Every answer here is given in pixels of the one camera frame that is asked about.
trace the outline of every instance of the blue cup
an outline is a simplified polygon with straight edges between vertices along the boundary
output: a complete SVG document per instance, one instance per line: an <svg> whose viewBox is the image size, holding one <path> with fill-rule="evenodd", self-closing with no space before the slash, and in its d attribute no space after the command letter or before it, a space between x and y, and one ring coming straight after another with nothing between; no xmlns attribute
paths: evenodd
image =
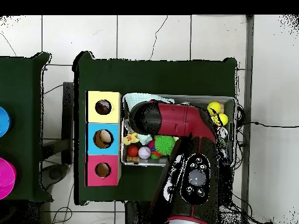
<svg viewBox="0 0 299 224"><path fill-rule="evenodd" d="M7 133L9 127L11 125L11 119L7 113L7 111L4 110L4 108L0 107L0 138Z"/></svg>

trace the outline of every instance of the rubber duck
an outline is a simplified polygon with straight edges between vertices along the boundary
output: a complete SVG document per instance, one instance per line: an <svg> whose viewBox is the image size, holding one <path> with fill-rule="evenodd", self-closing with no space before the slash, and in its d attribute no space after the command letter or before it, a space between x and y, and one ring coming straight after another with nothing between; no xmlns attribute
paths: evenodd
<svg viewBox="0 0 299 224"><path fill-rule="evenodd" d="M125 136L123 138L123 143L125 145L130 145L130 144L134 144L136 142L139 142L139 139L136 136L137 136L136 132L128 134L127 136Z"/></svg>

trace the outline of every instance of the dark green table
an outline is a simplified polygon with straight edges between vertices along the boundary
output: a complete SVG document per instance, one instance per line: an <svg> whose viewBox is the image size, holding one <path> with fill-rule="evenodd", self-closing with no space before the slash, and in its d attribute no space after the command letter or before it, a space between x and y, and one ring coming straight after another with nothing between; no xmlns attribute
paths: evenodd
<svg viewBox="0 0 299 224"><path fill-rule="evenodd" d="M81 52L75 59L75 203L91 201L150 201L161 167L122 166L118 186L84 186L85 92L88 90L235 97L234 58L220 61L128 61L93 59Z"/></svg>
<svg viewBox="0 0 299 224"><path fill-rule="evenodd" d="M0 106L11 115L11 129L0 138L0 157L17 172L13 191L6 200L50 201L40 186L41 76L50 54L32 58L0 57Z"/></svg>

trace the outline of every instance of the yellow block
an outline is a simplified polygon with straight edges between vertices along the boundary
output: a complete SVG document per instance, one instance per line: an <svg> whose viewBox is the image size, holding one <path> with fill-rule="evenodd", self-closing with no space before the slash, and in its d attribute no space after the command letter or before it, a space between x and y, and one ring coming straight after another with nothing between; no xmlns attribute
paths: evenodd
<svg viewBox="0 0 299 224"><path fill-rule="evenodd" d="M99 100L107 100L111 104L111 111L107 115L96 112L96 103ZM89 123L111 123L120 122L120 93L88 91L88 122Z"/></svg>

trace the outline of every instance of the button panel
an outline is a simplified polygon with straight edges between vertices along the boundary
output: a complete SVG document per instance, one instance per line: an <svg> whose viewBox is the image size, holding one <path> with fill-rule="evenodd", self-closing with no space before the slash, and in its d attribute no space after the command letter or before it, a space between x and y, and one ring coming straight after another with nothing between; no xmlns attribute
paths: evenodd
<svg viewBox="0 0 299 224"><path fill-rule="evenodd" d="M210 162L199 153L186 159L180 194L192 205L201 205L208 200L210 191Z"/></svg>

